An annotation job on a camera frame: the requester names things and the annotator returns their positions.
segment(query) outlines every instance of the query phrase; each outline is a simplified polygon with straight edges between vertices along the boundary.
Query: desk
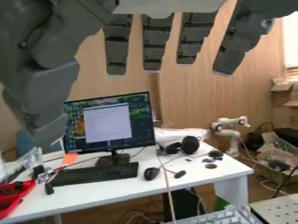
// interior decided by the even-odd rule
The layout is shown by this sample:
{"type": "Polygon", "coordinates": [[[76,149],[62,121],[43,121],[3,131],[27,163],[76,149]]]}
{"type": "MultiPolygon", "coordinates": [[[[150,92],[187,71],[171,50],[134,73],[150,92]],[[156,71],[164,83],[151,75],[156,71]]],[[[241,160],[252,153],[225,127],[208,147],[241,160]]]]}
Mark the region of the desk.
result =
{"type": "MultiPolygon", "coordinates": [[[[200,150],[194,157],[208,153],[212,149],[212,146],[201,142],[200,150]]],[[[134,155],[139,150],[140,148],[127,150],[126,152],[134,155]]],[[[95,158],[95,160],[82,163],[74,166],[74,168],[92,166],[96,162],[96,157],[100,155],[104,154],[79,156],[79,161],[88,158],[95,158]]],[[[162,157],[163,163],[180,155],[162,157]]],[[[215,183],[216,193],[220,197],[237,206],[248,205],[248,175],[253,173],[252,168],[225,155],[224,160],[216,162],[219,165],[217,169],[207,169],[205,163],[203,163],[204,158],[207,156],[191,158],[192,162],[188,162],[186,160],[187,157],[182,157],[167,164],[167,168],[174,171],[187,171],[187,175],[180,179],[175,179],[170,174],[171,189],[180,190],[215,183]]],[[[140,162],[138,178],[56,187],[55,194],[50,196],[45,192],[45,185],[37,186],[11,216],[0,223],[15,223],[49,216],[56,216],[56,222],[62,223],[59,215],[63,213],[166,193],[167,185],[163,174],[154,181],[146,181],[143,178],[147,168],[160,166],[156,146],[148,147],[132,161],[140,162]]],[[[47,163],[51,167],[58,167],[60,164],[62,159],[47,163]]],[[[29,173],[23,173],[18,178],[18,180],[27,179],[29,173]]]]}

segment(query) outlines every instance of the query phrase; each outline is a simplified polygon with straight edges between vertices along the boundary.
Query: desk leg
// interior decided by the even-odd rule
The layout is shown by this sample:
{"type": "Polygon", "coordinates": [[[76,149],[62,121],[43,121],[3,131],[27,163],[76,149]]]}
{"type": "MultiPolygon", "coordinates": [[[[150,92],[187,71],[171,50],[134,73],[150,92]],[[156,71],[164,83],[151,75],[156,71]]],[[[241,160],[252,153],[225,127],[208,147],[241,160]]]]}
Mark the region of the desk leg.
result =
{"type": "Polygon", "coordinates": [[[63,216],[62,215],[55,215],[54,216],[54,222],[55,222],[55,224],[63,224],[63,216]]]}
{"type": "Polygon", "coordinates": [[[215,183],[216,194],[236,206],[249,204],[248,176],[215,183]]]}

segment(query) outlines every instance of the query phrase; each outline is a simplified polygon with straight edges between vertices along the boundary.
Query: red object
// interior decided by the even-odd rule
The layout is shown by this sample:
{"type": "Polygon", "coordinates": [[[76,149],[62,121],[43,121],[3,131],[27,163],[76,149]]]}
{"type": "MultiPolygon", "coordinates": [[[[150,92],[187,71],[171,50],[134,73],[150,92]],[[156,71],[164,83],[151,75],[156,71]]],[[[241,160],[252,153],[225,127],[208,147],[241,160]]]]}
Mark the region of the red object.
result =
{"type": "Polygon", "coordinates": [[[0,220],[11,214],[34,188],[35,180],[0,185],[0,220]]]}

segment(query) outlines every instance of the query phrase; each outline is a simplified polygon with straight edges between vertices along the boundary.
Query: monitor screen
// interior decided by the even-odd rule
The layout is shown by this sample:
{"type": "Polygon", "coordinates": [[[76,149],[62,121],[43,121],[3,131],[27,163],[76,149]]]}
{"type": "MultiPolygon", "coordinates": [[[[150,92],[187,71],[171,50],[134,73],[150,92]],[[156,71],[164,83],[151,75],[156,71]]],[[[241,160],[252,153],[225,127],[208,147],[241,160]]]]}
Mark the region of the monitor screen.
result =
{"type": "Polygon", "coordinates": [[[67,152],[91,153],[156,144],[150,93],[64,103],[67,152]]]}

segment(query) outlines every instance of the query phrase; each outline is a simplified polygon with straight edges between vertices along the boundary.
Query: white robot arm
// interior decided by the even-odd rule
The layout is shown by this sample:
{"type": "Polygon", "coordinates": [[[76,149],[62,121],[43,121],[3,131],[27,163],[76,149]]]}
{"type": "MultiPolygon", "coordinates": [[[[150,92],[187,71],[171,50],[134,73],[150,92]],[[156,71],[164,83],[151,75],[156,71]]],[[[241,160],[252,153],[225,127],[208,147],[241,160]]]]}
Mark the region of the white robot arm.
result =
{"type": "Polygon", "coordinates": [[[224,137],[231,137],[231,147],[227,151],[227,154],[232,157],[240,156],[239,150],[239,139],[241,137],[241,133],[233,130],[235,125],[244,125],[247,128],[251,127],[248,123],[248,117],[241,116],[240,118],[219,118],[216,122],[212,124],[212,129],[216,131],[216,134],[224,137]]]}
{"type": "MultiPolygon", "coordinates": [[[[0,0],[3,98],[38,146],[49,147],[64,135],[68,118],[63,102],[78,79],[75,54],[83,40],[104,29],[107,71],[124,75],[132,14],[143,14],[144,69],[159,71],[174,12],[184,12],[178,63],[192,64],[225,2],[0,0]]],[[[232,75],[245,53],[269,33],[275,18],[297,10],[297,0],[239,0],[213,70],[232,75]]]]}

